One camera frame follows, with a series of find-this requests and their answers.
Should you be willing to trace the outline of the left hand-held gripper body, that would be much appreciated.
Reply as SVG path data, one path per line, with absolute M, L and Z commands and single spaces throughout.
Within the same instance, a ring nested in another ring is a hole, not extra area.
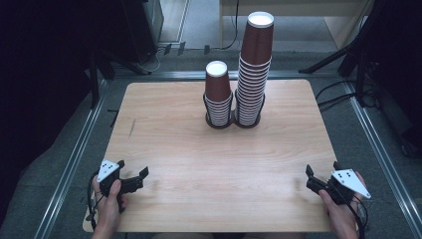
M 137 191 L 139 188 L 143 187 L 143 180 L 138 176 L 121 179 L 120 178 L 120 170 L 117 162 L 112 162 L 109 160 L 104 159 L 102 164 L 99 168 L 98 179 L 97 182 L 100 185 L 100 191 L 103 196 L 108 196 L 110 192 L 110 188 L 112 184 L 116 181 L 120 181 L 120 190 L 117 194 L 116 200 L 118 203 L 119 212 L 123 212 L 124 209 L 122 207 L 122 199 L 121 197 L 127 193 L 133 193 Z

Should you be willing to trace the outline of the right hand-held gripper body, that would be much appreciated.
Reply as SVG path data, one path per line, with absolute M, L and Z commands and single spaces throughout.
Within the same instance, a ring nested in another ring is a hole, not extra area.
M 371 197 L 352 169 L 335 170 L 330 174 L 328 181 L 322 181 L 314 176 L 313 181 L 307 181 L 307 188 L 314 193 L 325 190 L 337 205 L 350 202 L 355 193 L 359 193 L 365 198 Z

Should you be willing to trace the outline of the person's right hand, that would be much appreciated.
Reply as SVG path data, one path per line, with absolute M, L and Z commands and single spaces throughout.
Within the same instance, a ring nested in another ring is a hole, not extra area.
M 354 213 L 357 212 L 358 203 L 362 200 L 359 193 L 355 193 L 350 205 L 335 204 L 330 195 L 325 190 L 318 192 L 324 203 L 324 213 L 329 219 L 330 229 L 334 235 L 357 235 L 356 219 Z

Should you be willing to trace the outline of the person's left hand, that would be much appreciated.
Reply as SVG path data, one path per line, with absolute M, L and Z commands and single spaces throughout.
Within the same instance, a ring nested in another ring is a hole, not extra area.
M 96 231 L 115 232 L 120 223 L 121 213 L 119 212 L 118 203 L 116 200 L 117 194 L 120 190 L 120 181 L 116 180 L 111 188 L 108 197 L 101 199 L 100 185 L 95 176 L 92 180 L 92 187 L 96 193 L 98 203 L 98 221 Z

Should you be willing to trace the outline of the black metal stand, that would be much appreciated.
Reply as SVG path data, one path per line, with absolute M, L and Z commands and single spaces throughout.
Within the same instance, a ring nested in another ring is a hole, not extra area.
M 106 80 L 112 80 L 115 76 L 115 71 L 111 65 L 111 57 L 112 54 L 106 50 L 91 51 L 89 57 L 89 72 L 92 93 L 92 109 L 100 101 L 99 74 L 102 74 Z

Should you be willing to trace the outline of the short stack of brown cups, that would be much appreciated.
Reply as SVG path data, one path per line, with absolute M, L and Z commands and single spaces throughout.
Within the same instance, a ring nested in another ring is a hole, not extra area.
M 223 128 L 231 123 L 232 99 L 227 65 L 222 61 L 208 63 L 203 101 L 211 126 Z

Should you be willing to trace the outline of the dark curtain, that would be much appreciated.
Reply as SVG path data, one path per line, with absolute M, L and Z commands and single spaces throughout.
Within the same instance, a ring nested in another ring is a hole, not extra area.
M 0 0 L 0 226 L 21 171 L 91 89 L 77 0 Z

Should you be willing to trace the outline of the black tripod stand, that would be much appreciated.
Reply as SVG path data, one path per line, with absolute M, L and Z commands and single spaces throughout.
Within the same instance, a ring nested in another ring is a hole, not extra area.
M 356 84 L 355 84 L 355 98 L 359 105 L 364 108 L 364 82 L 365 82 L 365 68 L 367 64 L 367 50 L 366 46 L 369 41 L 369 35 L 374 27 L 377 18 L 384 7 L 387 0 L 374 0 L 374 5 L 368 15 L 368 18 L 363 23 L 356 37 L 345 47 L 322 59 L 316 64 L 299 70 L 300 74 L 312 74 L 333 61 L 343 57 L 337 73 L 341 77 L 348 77 L 354 68 L 357 68 Z

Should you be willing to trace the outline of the tall stack of brown cups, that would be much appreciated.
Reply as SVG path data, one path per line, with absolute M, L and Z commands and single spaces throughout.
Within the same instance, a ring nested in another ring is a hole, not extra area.
M 272 61 L 274 17 L 264 11 L 248 16 L 239 55 L 235 92 L 235 122 L 241 127 L 259 123 L 265 102 L 265 87 Z

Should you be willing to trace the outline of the black computer case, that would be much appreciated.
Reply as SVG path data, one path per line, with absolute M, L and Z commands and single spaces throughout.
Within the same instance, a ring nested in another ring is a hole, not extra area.
M 154 55 L 162 31 L 164 16 L 160 0 L 120 0 L 128 24 L 134 58 L 143 62 Z

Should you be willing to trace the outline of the metal floor rail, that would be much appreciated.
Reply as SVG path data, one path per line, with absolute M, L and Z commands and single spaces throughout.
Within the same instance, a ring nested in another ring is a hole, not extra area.
M 317 71 L 307 74 L 298 70 L 292 71 L 270 71 L 269 80 L 284 79 L 310 79 L 310 78 L 337 78 L 336 71 Z M 203 81 L 205 71 L 180 71 L 180 72 L 154 72 L 146 75 L 137 75 L 133 72 L 117 72 L 114 76 L 116 80 L 128 80 L 134 82 L 188 82 Z
M 411 197 L 404 181 L 399 175 L 367 110 L 363 108 L 356 99 L 351 100 L 351 105 L 412 234 L 416 239 L 422 239 L 422 213 L 419 211 L 415 200 Z
M 79 134 L 78 140 L 72 150 L 72 153 L 67 161 L 59 183 L 49 201 L 48 207 L 43 214 L 43 218 L 38 226 L 38 229 L 33 239 L 48 239 L 52 232 L 57 217 L 69 192 L 72 181 L 75 177 L 76 171 L 81 162 L 81 158 L 84 154 L 85 148 L 91 137 L 94 126 L 100 115 L 101 109 L 105 101 L 107 90 L 108 82 L 106 80 L 101 80 L 100 99 L 88 114 L 88 117 L 81 130 L 81 133 Z

